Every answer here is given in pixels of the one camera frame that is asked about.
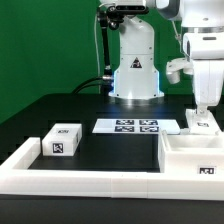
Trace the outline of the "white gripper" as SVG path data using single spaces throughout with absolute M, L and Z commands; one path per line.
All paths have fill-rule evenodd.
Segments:
M 224 83 L 224 32 L 185 33 L 183 51 L 193 69 L 196 114 L 208 117 L 209 106 L 216 106 Z

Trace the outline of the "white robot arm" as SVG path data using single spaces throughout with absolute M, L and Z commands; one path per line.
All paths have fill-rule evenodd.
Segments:
M 120 64 L 109 95 L 115 99 L 149 101 L 164 96 L 154 66 L 154 29 L 139 16 L 151 9 L 166 20 L 180 21 L 182 58 L 167 64 L 167 78 L 179 72 L 193 77 L 196 113 L 205 115 L 219 103 L 224 84 L 224 0 L 99 0 L 105 26 L 119 31 Z

